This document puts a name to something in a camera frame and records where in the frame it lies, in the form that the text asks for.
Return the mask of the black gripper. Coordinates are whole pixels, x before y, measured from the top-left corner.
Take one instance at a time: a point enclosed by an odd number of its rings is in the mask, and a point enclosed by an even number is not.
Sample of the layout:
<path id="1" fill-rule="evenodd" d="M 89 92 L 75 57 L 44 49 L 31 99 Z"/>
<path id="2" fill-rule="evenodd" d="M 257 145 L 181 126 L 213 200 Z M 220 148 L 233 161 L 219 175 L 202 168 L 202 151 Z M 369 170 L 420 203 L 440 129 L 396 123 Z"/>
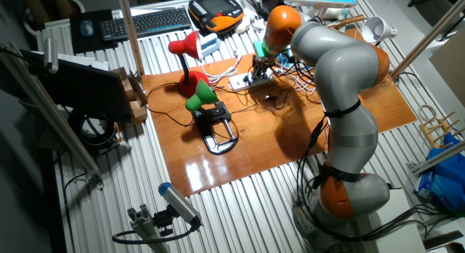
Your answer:
<path id="1" fill-rule="evenodd" d="M 271 66 L 270 62 L 267 60 L 264 60 L 262 57 L 259 57 L 258 55 L 254 55 L 254 72 L 253 72 L 253 80 L 257 80 L 260 76 L 260 70 L 265 70 L 262 73 L 262 79 L 263 80 L 268 80 L 270 77 L 270 69 L 269 67 Z"/>

